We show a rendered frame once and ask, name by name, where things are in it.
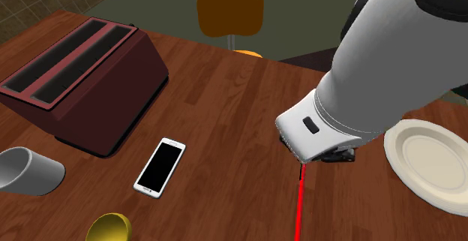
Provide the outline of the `thin red pen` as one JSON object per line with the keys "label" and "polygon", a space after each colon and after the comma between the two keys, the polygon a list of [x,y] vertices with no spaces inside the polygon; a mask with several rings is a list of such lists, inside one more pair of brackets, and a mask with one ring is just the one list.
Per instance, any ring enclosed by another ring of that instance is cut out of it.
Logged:
{"label": "thin red pen", "polygon": [[303,210],[303,198],[305,192],[305,173],[306,173],[306,164],[301,164],[299,174],[299,187],[298,187],[298,200],[296,207],[296,217],[295,217],[295,235],[294,241],[301,241],[301,225],[302,225],[302,210]]}

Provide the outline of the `cream plate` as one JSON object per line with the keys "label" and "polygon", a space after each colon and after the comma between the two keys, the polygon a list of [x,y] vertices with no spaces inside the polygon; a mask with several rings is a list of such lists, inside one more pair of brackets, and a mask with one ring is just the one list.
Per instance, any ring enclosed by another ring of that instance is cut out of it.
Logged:
{"label": "cream plate", "polygon": [[402,183],[445,212],[468,217],[468,142],[432,122],[403,119],[384,136],[385,156]]}

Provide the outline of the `white smartphone with black screen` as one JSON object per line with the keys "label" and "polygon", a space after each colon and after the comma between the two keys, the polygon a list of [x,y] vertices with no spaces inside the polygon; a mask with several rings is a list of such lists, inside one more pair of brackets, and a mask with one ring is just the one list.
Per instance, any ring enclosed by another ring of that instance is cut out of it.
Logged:
{"label": "white smartphone with black screen", "polygon": [[133,184],[133,189],[160,198],[186,149],[186,145],[163,137]]}

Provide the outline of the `brown chair with orange seat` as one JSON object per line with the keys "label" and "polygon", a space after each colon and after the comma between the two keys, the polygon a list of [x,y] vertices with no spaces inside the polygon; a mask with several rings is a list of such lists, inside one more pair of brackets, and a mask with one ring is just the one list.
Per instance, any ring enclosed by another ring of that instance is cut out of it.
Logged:
{"label": "brown chair with orange seat", "polygon": [[210,38],[227,37],[236,51],[235,36],[252,36],[263,25],[264,0],[196,0],[201,32]]}

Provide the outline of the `dark red toaster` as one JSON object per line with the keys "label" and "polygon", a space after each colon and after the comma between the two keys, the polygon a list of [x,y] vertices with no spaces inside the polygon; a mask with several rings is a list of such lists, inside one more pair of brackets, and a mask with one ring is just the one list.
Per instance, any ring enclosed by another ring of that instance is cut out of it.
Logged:
{"label": "dark red toaster", "polygon": [[0,103],[57,140],[113,154],[168,80],[150,37],[91,17],[0,82]]}

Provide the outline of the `yellow bowl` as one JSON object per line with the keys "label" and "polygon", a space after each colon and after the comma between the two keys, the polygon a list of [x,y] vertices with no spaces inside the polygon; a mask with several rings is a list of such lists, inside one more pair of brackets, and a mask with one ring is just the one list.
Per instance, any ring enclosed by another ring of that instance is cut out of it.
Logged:
{"label": "yellow bowl", "polygon": [[132,226],[120,213],[107,213],[97,218],[88,229],[85,241],[131,241]]}

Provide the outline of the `grey cup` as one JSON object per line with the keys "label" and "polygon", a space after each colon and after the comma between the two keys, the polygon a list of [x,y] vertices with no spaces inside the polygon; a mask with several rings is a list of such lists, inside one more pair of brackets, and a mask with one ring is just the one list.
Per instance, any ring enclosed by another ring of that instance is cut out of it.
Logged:
{"label": "grey cup", "polygon": [[16,146],[0,152],[0,191],[42,196],[55,190],[66,174],[65,166],[28,148]]}

